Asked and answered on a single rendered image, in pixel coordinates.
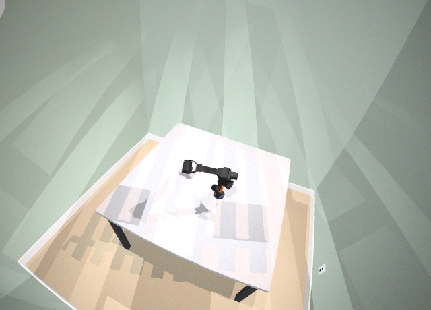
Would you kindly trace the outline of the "grey round pedestal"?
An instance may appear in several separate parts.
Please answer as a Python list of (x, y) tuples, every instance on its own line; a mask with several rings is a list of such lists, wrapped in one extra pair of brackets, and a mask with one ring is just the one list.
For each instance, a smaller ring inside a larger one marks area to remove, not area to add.
[(216, 199), (223, 199), (224, 198), (224, 196), (225, 196), (225, 193), (224, 193), (224, 191), (222, 191), (221, 193), (220, 192), (214, 192), (214, 197), (216, 198)]

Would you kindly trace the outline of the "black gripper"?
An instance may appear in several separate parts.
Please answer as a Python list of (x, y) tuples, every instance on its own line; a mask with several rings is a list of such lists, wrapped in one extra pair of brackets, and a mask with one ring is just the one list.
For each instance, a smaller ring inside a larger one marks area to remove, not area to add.
[(218, 184), (213, 184), (213, 185), (211, 186), (211, 189), (217, 193), (219, 190), (221, 190), (221, 189), (222, 189), (222, 188), (221, 188), (221, 186), (222, 186), (222, 184), (223, 184), (225, 181), (226, 181), (225, 179), (223, 180), (223, 179), (220, 179), (220, 178), (218, 177), (218, 180), (217, 180)]

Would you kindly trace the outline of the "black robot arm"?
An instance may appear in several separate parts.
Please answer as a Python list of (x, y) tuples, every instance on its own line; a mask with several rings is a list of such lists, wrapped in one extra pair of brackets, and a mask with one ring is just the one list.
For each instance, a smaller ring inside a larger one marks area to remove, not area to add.
[[(193, 169), (192, 163), (193, 162), (197, 165), (196, 169), (194, 171), (192, 171), (192, 169)], [(222, 186), (225, 186), (227, 188), (227, 190), (229, 190), (234, 184), (234, 181), (230, 181), (230, 179), (235, 180), (235, 181), (238, 180), (238, 173), (233, 172), (232, 169), (230, 169), (228, 167), (212, 168), (212, 167), (208, 167), (208, 166), (202, 166), (202, 164), (197, 164), (194, 160), (187, 160), (187, 159), (184, 160), (183, 165), (182, 165), (182, 173), (193, 174), (196, 172), (209, 173), (209, 174), (216, 175), (220, 179), (223, 179), (223, 180), (225, 179), (226, 181), (222, 184)]]

